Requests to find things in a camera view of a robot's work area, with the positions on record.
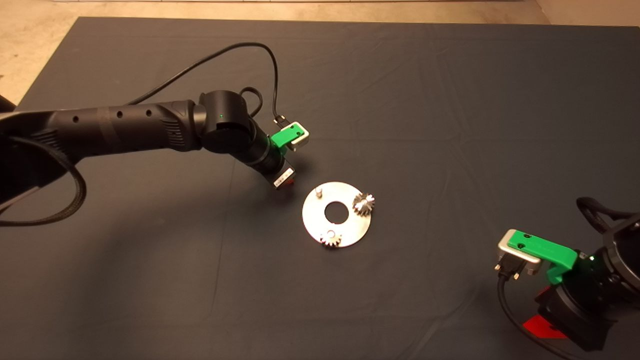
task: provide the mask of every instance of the white sticker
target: white sticker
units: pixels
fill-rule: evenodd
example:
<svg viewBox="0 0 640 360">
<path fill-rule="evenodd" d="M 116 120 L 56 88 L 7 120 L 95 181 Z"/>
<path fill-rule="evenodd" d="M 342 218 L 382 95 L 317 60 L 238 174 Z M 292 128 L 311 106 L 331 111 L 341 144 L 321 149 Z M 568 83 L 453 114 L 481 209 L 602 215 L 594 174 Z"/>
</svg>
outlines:
<svg viewBox="0 0 640 360">
<path fill-rule="evenodd" d="M 275 187 L 279 187 L 282 183 L 284 183 L 291 175 L 293 174 L 293 169 L 288 168 L 280 177 L 273 182 Z"/>
</svg>

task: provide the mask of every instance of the red label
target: red label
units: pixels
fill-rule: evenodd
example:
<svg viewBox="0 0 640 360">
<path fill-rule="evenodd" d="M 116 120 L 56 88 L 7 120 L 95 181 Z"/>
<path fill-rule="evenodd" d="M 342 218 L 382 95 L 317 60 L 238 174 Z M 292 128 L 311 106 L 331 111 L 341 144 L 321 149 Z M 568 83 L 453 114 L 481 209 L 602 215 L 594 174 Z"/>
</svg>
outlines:
<svg viewBox="0 0 640 360">
<path fill-rule="evenodd" d="M 525 329 L 529 330 L 531 334 L 534 334 L 540 339 L 566 339 L 566 335 L 540 315 L 528 319 L 527 322 L 522 325 Z"/>
</svg>

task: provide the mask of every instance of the center hole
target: center hole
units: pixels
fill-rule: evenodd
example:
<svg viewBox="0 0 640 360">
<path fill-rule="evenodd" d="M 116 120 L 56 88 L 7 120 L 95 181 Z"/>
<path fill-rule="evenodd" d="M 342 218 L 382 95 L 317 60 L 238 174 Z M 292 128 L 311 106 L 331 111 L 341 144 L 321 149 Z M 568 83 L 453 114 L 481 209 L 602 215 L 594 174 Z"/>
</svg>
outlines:
<svg viewBox="0 0 640 360">
<path fill-rule="evenodd" d="M 349 210 L 343 203 L 334 201 L 326 206 L 324 209 L 324 215 L 330 222 L 334 224 L 342 224 L 347 221 L 347 218 L 349 217 Z"/>
</svg>

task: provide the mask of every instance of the metal gear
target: metal gear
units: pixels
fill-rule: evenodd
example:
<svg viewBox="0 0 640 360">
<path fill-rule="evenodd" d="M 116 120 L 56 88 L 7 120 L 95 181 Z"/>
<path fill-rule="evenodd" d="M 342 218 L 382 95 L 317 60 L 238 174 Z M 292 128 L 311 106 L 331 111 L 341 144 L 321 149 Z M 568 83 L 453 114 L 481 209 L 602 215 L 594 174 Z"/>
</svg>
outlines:
<svg viewBox="0 0 640 360">
<path fill-rule="evenodd" d="M 353 199 L 353 211 L 361 217 L 371 214 L 376 205 L 376 199 L 370 193 L 359 193 Z"/>
<path fill-rule="evenodd" d="M 320 243 L 326 247 L 338 247 L 341 241 L 342 237 L 333 230 L 320 235 Z"/>
</svg>

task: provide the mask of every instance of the screw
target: screw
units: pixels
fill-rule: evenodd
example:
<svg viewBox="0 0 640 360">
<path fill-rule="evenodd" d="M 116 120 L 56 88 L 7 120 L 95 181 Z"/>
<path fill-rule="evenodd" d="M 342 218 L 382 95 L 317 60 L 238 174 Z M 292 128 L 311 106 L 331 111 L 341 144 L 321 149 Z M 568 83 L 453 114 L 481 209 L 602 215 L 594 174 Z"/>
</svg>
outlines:
<svg viewBox="0 0 640 360">
<path fill-rule="evenodd" d="M 620 276 L 618 276 L 618 274 L 612 274 L 611 276 L 609 276 L 609 282 L 612 284 L 620 282 Z"/>
</svg>

